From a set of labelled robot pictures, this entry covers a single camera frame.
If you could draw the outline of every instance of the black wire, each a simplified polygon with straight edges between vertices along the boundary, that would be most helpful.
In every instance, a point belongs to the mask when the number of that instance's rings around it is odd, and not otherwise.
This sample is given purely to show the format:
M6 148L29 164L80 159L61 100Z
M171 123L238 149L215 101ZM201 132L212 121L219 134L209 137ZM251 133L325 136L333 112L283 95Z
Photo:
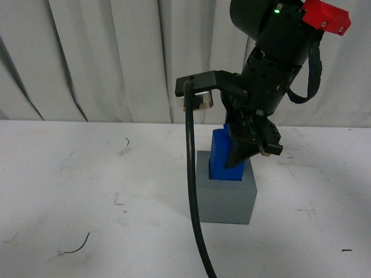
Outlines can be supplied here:
M192 85L189 81L184 82L184 104L185 104L185 136L187 139L187 179L188 199L190 203L191 221L193 233L199 255L209 278L217 278L213 265L211 264L208 251L203 240L201 224L198 215L198 203L196 193L196 161L195 161L195 131L192 106Z
M89 235L90 235L90 232L89 232L88 235L86 236L85 241L83 242L82 246L81 246L79 249L77 249L77 250L75 250L75 251L71 251L71 252L63 252L63 254L76 253L77 251L81 250L81 249L85 246L85 243L86 243L86 241L88 240Z

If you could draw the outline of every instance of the black cable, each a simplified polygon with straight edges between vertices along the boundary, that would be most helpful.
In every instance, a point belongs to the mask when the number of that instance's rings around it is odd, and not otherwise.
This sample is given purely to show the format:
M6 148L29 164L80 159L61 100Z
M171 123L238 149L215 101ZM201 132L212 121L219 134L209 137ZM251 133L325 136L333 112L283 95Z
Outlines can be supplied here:
M185 136L187 139L187 179L188 199L190 203L191 221L195 235L198 252L203 266L209 278L217 278L213 265L211 264L208 251L203 240L201 224L198 215L198 203L196 192L196 161L195 161L195 131L193 121L192 85L189 81L184 82L184 104L185 104Z
M71 251L71 252L63 252L63 254L71 254L71 253L76 253L77 251L80 251L80 250L85 246L85 243L86 243L86 241L88 240L89 235L90 235L90 232L89 232L88 235L86 236L85 241L83 242L83 244L81 245L81 247L80 247L79 249L77 249L77 250L75 250L75 251Z
M309 41L309 77L307 97L301 97L295 94L291 89L288 90L290 101L296 104L306 103L318 93L319 85L321 84L322 62L319 45L324 34L324 30L315 30Z

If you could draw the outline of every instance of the red plastic part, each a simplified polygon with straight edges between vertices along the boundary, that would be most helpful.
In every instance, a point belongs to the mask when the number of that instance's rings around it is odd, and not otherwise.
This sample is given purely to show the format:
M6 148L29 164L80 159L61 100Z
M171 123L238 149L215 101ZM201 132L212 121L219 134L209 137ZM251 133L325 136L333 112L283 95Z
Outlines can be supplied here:
M316 29L343 36L352 24L349 12L320 0L306 0L303 9L307 11L303 21Z

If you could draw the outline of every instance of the white table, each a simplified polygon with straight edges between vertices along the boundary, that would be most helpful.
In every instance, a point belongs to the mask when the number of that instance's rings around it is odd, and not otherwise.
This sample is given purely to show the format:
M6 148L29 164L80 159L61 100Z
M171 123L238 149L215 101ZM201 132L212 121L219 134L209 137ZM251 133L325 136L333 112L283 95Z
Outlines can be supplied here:
M217 127L196 126L197 150ZM218 277L371 277L371 130L279 130L282 155L252 158L250 225L202 224ZM0 131L1 278L206 277L184 125L1 121ZM88 232L80 251L60 254Z

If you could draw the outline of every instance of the gray box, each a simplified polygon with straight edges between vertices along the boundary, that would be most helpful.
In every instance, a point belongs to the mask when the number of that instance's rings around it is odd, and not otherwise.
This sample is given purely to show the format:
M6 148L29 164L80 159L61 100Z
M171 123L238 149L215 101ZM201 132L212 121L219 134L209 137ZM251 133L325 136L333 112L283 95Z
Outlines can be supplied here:
M248 225L257 195L250 159L242 181L209 179L210 152L197 152L197 201L201 222Z

